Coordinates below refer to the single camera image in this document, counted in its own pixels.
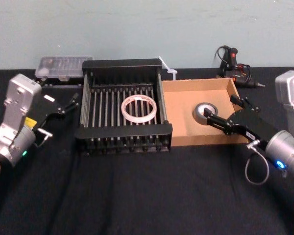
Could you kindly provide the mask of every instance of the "clear tape roll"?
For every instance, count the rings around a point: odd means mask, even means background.
[[[145,101],[148,104],[150,104],[152,106],[152,111],[148,115],[143,116],[143,117],[135,117],[135,116],[130,115],[126,111],[126,107],[129,103],[131,103],[133,101],[137,101],[137,100]],[[152,98],[150,98],[149,96],[143,95],[143,94],[135,94],[135,95],[129,96],[128,98],[126,98],[122,102],[121,112],[122,112],[123,117],[128,121],[131,121],[134,123],[144,123],[144,122],[148,122],[148,121],[152,120],[156,116],[157,105],[156,105],[156,102]]]

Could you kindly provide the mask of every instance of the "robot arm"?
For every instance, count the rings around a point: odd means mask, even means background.
[[[8,85],[3,122],[0,125],[0,184],[19,162],[36,136],[52,134],[42,129],[51,118],[64,118],[78,103],[75,94],[69,104],[60,106],[50,96],[41,96],[42,87],[22,74],[13,77]]]
[[[231,96],[231,102],[242,107],[228,119],[223,119],[204,110],[208,125],[222,130],[226,135],[240,134],[245,136],[250,144],[248,148],[258,147],[265,152],[265,157],[276,168],[294,175],[294,71],[288,71],[276,78],[277,99],[288,112],[288,124],[291,133],[277,130],[262,120],[258,113],[260,109],[254,107],[247,98],[240,99]]]

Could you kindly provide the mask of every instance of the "dish rack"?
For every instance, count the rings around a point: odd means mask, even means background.
[[[80,127],[75,133],[81,150],[99,153],[169,151],[172,125],[167,120],[159,59],[89,60],[83,63],[84,87]],[[151,97],[155,118],[145,123],[126,120],[123,100],[134,94]],[[127,112],[142,117],[146,102],[133,101]]]

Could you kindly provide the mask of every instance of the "open cardboard box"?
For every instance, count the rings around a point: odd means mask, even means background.
[[[218,109],[218,116],[228,118],[240,107],[230,102],[238,92],[232,79],[198,79],[163,81],[163,93],[168,121],[173,125],[172,146],[247,143],[240,135],[227,136],[212,126],[201,125],[193,118],[199,103],[208,102]]]

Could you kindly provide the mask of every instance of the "black tablecloth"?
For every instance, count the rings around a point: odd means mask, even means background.
[[[253,79],[266,87],[239,89],[279,129],[287,129],[287,119],[274,79],[290,69],[253,68]],[[0,123],[8,81],[18,73],[34,78],[34,70],[0,70]],[[177,78],[215,75],[215,69],[182,69]],[[164,71],[163,78],[170,75]],[[43,92],[65,104],[82,88]],[[243,144],[79,156],[78,116],[49,123],[53,138],[15,167],[0,199],[0,234],[294,234],[294,177],[270,167],[268,182],[252,186],[244,177],[251,152]]]

